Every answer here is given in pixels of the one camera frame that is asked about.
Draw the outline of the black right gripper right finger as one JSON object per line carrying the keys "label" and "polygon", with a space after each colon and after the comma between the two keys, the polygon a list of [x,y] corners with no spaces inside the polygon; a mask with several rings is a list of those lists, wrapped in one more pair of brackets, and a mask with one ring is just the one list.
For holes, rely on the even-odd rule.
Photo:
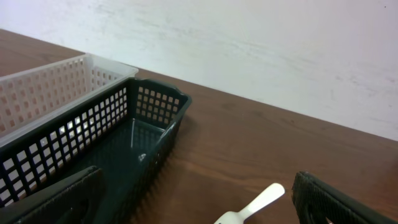
{"label": "black right gripper right finger", "polygon": [[300,224],[397,224],[309,172],[296,173],[292,202]]}

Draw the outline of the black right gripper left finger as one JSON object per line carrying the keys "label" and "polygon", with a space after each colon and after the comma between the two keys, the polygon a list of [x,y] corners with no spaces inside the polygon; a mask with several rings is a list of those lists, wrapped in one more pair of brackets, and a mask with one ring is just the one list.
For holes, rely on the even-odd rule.
{"label": "black right gripper left finger", "polygon": [[103,171],[91,166],[1,209],[1,223],[92,223],[105,195]]}

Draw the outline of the white plastic fork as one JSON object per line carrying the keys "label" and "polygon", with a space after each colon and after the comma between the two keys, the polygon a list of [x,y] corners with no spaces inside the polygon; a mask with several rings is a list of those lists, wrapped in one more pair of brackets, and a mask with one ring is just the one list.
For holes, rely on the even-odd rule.
{"label": "white plastic fork", "polygon": [[238,212],[228,211],[224,213],[215,221],[215,224],[243,224],[251,215],[268,206],[283,194],[285,194],[284,187],[279,183],[273,183],[243,209]]}

